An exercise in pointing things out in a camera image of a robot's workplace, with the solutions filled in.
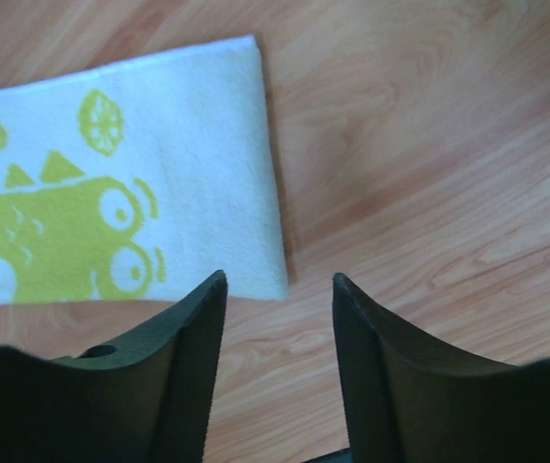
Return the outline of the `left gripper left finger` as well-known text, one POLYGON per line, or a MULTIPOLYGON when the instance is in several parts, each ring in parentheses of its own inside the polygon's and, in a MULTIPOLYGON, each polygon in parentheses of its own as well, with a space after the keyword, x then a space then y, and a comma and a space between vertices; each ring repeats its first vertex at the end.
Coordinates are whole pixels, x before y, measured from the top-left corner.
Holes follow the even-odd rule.
POLYGON ((0 462, 199 462, 228 283, 182 300, 82 355, 0 345, 0 462))

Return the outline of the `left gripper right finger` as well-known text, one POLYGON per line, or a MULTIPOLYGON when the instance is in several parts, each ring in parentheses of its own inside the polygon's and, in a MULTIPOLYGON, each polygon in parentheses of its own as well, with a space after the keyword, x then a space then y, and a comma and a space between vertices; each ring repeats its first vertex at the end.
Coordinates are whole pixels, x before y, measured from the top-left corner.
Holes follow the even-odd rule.
POLYGON ((513 366, 389 311, 346 275, 333 328, 356 462, 550 462, 550 358, 513 366))

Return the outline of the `yellow green patterned towel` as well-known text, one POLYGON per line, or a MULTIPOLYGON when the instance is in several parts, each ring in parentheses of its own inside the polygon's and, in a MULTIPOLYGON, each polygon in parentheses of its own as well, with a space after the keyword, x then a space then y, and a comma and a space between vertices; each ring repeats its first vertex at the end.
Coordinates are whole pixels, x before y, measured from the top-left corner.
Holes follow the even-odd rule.
POLYGON ((0 305, 182 298, 288 274, 252 36, 0 90, 0 305))

